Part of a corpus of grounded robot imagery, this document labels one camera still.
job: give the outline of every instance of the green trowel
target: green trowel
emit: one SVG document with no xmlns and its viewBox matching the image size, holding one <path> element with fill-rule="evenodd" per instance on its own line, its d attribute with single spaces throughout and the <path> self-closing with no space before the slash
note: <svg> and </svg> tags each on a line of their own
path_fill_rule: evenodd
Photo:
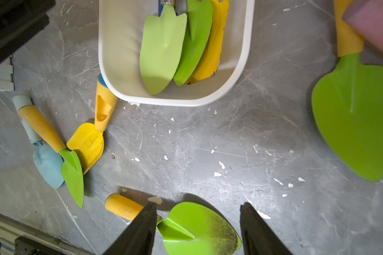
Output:
<svg viewBox="0 0 383 255">
<path fill-rule="evenodd" d="M 176 0 L 161 0 L 160 17 L 149 15 L 144 21 L 140 74 L 151 95 L 162 92 L 173 79 L 182 54 L 187 14 L 176 16 Z"/>
<path fill-rule="evenodd" d="M 82 208 L 84 203 L 84 177 L 77 153 L 66 148 L 66 145 L 58 137 L 50 123 L 34 105 L 24 106 L 19 109 L 18 113 L 56 153 L 62 156 L 64 163 L 61 166 L 61 175 L 72 198 Z"/>
<path fill-rule="evenodd" d="M 383 178 L 383 67 L 360 63 L 363 39 L 342 21 L 352 0 L 335 0 L 337 68 L 312 92 L 312 110 L 336 155 L 368 181 Z"/>
<path fill-rule="evenodd" d="M 115 193 L 105 208 L 132 221 L 143 206 Z M 223 217 L 195 203 L 177 204 L 166 219 L 158 217 L 157 227 L 169 255 L 231 255 L 241 247 L 240 237 Z"/>
<path fill-rule="evenodd" d="M 173 77 L 178 86 L 185 84 L 196 69 L 209 40 L 213 23 L 211 1 L 186 0 L 186 3 L 188 23 L 179 67 Z"/>
</svg>

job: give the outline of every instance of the light blue handle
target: light blue handle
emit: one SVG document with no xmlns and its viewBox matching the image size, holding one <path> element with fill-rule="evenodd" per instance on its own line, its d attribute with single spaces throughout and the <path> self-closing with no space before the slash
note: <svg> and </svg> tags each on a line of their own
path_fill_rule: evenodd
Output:
<svg viewBox="0 0 383 255">
<path fill-rule="evenodd" d="M 33 102 L 31 102 L 31 98 L 27 95 L 15 95 L 13 96 L 13 103 L 15 106 L 15 109 L 20 110 L 20 108 L 26 106 L 26 105 L 33 105 Z M 40 148 L 42 145 L 43 139 L 41 136 L 39 136 L 33 128 L 25 121 L 20 115 L 19 118 L 21 120 L 21 123 L 23 124 L 23 127 L 29 136 L 30 143 L 34 144 L 37 148 Z"/>
</svg>

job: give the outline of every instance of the metal ferrule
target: metal ferrule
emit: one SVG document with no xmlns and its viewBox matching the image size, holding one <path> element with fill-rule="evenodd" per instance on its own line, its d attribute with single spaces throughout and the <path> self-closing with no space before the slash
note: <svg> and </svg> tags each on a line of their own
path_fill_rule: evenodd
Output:
<svg viewBox="0 0 383 255">
<path fill-rule="evenodd" d="M 160 0 L 160 4 L 161 5 L 170 4 L 170 5 L 175 6 L 176 5 L 176 0 Z"/>
</svg>

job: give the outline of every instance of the hanging hole in handle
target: hanging hole in handle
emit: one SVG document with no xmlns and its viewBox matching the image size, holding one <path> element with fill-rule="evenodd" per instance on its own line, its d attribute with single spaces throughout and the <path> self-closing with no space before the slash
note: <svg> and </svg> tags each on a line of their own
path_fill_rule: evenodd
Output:
<svg viewBox="0 0 383 255">
<path fill-rule="evenodd" d="M 98 106 L 97 106 L 97 114 L 96 114 L 96 120 L 99 122 L 102 122 L 108 118 L 109 112 L 111 112 L 111 106 L 108 105 L 105 100 L 102 99 L 102 97 L 99 95 L 97 98 Z"/>
</svg>

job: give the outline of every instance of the yellow handle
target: yellow handle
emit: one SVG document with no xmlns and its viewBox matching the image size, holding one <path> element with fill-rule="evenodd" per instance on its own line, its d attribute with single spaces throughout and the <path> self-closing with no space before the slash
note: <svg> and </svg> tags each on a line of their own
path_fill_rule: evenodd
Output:
<svg viewBox="0 0 383 255">
<path fill-rule="evenodd" d="M 122 218 L 133 221 L 142 211 L 143 206 L 129 198 L 114 193 L 105 201 L 105 209 Z"/>
<path fill-rule="evenodd" d="M 109 119 L 115 109 L 117 97 L 99 81 L 96 84 L 95 130 L 103 132 L 107 129 Z"/>
<path fill-rule="evenodd" d="M 61 141 L 53 127 L 48 123 L 37 107 L 27 105 L 22 107 L 18 113 L 56 153 L 66 148 L 66 145 Z"/>
<path fill-rule="evenodd" d="M 353 0 L 334 0 L 338 57 L 363 51 L 363 38 L 342 20 Z"/>
</svg>

